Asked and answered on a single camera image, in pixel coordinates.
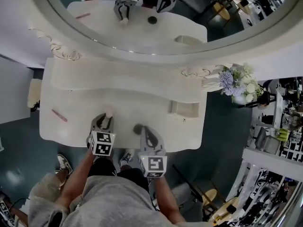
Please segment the wall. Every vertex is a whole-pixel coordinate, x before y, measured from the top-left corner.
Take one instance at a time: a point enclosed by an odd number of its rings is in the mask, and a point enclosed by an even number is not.
[[[303,76],[303,41],[246,62],[254,68],[257,80]]]
[[[27,96],[33,71],[0,57],[0,123],[28,118]]]
[[[43,68],[46,59],[53,57],[49,42],[28,30],[19,6],[16,0],[0,0],[0,54],[28,67]]]

